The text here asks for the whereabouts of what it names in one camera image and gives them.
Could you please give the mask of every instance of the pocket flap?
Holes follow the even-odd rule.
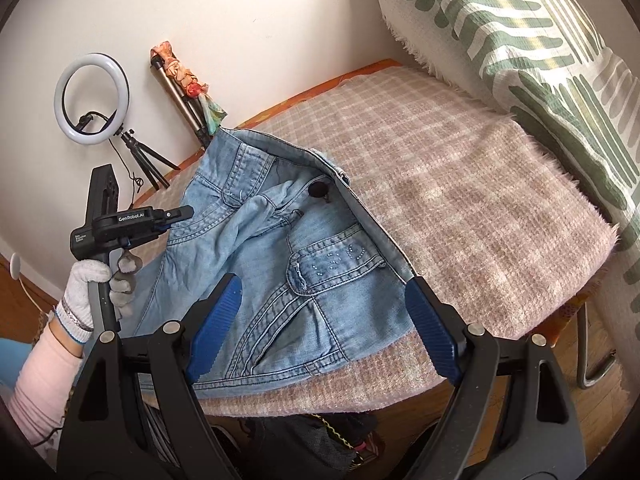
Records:
[[[289,258],[287,281],[300,296],[313,296],[385,265],[360,224],[300,249]]]

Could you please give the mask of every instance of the jeans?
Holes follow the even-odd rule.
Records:
[[[318,189],[326,191],[317,196]],[[138,273],[121,336],[181,319],[226,272],[242,303],[199,397],[255,394],[361,359],[412,323],[402,251],[321,153],[250,130],[220,128],[188,185],[191,219]],[[150,377],[141,378],[143,389]]]

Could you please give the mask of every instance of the black bag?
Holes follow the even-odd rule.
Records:
[[[376,427],[369,413],[250,418],[244,451],[248,480],[339,480],[357,463],[354,450]]]

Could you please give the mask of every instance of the pink sleeve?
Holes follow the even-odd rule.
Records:
[[[8,405],[31,444],[60,426],[81,362],[60,344],[47,325],[20,370]]]

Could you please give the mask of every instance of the green striped pillow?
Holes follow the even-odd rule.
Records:
[[[482,82],[578,178],[620,224],[619,248],[633,263],[624,280],[640,285],[640,82],[582,7],[575,0],[379,1],[418,60],[488,102]],[[447,50],[458,54],[455,63],[438,65]],[[638,312],[640,294],[635,305]]]

